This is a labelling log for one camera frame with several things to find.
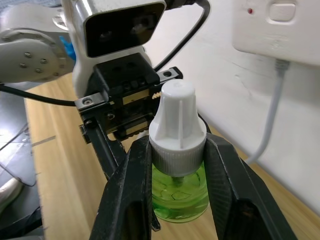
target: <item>white bottle cap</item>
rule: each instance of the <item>white bottle cap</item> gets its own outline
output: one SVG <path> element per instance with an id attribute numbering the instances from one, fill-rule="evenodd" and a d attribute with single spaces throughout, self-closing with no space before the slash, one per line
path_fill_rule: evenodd
<path id="1" fill-rule="evenodd" d="M 181 79 L 166 82 L 149 127 L 154 166 L 172 177 L 196 172 L 203 161 L 206 132 L 198 117 L 194 86 Z"/>

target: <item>white cable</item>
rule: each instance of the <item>white cable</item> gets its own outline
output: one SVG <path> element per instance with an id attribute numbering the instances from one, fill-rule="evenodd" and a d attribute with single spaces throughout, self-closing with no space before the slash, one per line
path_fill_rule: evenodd
<path id="1" fill-rule="evenodd" d="M 275 85 L 273 97 L 271 100 L 269 112 L 266 118 L 263 137 L 258 149 L 245 161 L 248 165 L 255 163 L 260 158 L 260 156 L 264 153 L 264 151 L 266 150 L 269 144 L 271 133 L 274 127 L 274 122 L 275 122 L 275 117 L 276 117 L 280 97 L 281 97 L 283 86 L 284 86 L 285 74 L 289 68 L 289 65 L 290 65 L 289 61 L 280 60 L 280 59 L 276 60 L 276 63 L 275 63 L 275 70 L 277 73 L 276 85 Z"/>

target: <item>wooden table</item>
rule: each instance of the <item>wooden table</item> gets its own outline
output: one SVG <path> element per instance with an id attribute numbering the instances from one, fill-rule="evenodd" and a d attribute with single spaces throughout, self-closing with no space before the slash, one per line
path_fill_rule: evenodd
<path id="1" fill-rule="evenodd" d="M 57 99 L 76 99 L 71 75 L 30 92 Z M 33 100 L 26 100 L 25 105 L 46 240 L 88 240 L 106 178 L 93 147 L 81 136 L 82 121 L 78 111 L 75 107 Z M 124 141 L 126 149 L 133 140 Z M 258 165 L 252 168 L 270 189 L 298 239 L 320 239 L 320 217 Z M 217 240 L 209 209 L 189 223 L 160 222 L 162 230 L 152 233 L 153 240 Z"/>

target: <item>blue part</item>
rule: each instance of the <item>blue part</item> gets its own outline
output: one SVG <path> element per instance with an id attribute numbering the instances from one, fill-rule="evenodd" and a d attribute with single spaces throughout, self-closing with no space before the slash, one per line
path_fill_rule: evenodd
<path id="1" fill-rule="evenodd" d="M 76 61 L 76 59 L 77 59 L 76 52 L 75 52 L 74 46 L 72 45 L 72 42 L 67 42 L 63 36 L 60 36 L 60 40 L 64 45 L 64 49 L 66 51 L 66 54 L 68 54 L 68 56 L 72 60 Z"/>

